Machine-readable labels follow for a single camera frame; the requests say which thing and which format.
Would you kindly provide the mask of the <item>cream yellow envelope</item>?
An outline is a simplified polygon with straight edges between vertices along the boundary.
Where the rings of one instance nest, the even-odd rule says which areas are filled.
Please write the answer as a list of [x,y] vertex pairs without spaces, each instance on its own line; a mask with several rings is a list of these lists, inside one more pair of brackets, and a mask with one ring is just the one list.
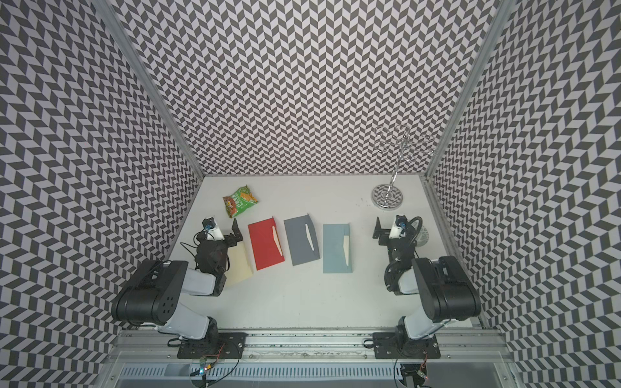
[[249,279],[253,275],[253,271],[243,242],[238,242],[235,247],[230,247],[227,254],[230,267],[226,272],[225,287],[228,289]]

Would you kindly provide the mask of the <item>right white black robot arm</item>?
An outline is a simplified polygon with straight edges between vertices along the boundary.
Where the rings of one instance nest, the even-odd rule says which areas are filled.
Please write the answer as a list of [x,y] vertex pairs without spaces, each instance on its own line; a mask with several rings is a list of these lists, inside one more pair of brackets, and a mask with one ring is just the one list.
[[387,291],[419,297],[419,307],[401,318],[396,328],[398,337],[409,342],[431,338],[448,323],[468,320],[482,311],[480,294],[456,257],[430,260],[418,255],[422,229],[422,217],[397,215],[389,228],[377,220],[372,235],[387,249],[383,274]]

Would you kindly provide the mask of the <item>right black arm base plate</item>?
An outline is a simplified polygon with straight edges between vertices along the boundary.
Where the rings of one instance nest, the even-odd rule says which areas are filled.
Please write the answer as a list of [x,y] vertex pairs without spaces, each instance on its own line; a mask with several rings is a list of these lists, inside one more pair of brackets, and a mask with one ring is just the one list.
[[373,351],[378,360],[441,358],[437,338],[409,339],[395,332],[375,332],[372,335]]

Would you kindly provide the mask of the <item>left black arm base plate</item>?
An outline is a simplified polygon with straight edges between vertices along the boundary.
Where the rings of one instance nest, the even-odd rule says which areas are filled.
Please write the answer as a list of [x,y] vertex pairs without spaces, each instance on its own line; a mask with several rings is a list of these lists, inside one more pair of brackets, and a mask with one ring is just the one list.
[[177,352],[178,359],[238,360],[244,354],[247,333],[242,331],[224,332],[214,338],[183,339]]

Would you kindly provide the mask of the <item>red envelope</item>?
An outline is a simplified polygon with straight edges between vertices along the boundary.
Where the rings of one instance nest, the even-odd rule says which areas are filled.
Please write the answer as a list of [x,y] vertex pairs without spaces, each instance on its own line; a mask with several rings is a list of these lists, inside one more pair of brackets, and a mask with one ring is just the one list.
[[257,271],[285,261],[274,218],[254,222],[248,230]]

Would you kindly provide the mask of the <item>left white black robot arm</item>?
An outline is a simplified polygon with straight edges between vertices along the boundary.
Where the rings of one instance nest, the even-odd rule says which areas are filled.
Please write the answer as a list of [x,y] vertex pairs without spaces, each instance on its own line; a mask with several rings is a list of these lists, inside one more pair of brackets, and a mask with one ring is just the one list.
[[195,239],[194,269],[184,260],[144,260],[113,299],[113,319],[135,326],[152,324],[159,332],[183,340],[217,342],[216,320],[186,307],[180,297],[218,297],[231,269],[228,250],[244,237],[236,220],[231,233],[222,234],[215,219],[206,218]]

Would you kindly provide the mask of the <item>dark grey envelope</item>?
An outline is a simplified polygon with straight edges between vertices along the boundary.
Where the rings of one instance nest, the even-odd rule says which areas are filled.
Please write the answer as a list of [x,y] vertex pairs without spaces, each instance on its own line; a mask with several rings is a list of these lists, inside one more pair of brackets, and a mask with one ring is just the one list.
[[320,259],[314,223],[309,214],[284,221],[292,265],[298,266]]

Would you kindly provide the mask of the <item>light blue envelope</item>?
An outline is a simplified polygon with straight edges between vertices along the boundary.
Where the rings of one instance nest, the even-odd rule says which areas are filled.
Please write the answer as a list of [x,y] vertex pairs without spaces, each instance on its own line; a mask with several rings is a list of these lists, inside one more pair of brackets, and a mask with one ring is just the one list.
[[350,252],[350,225],[323,225],[323,272],[346,274],[353,272]]

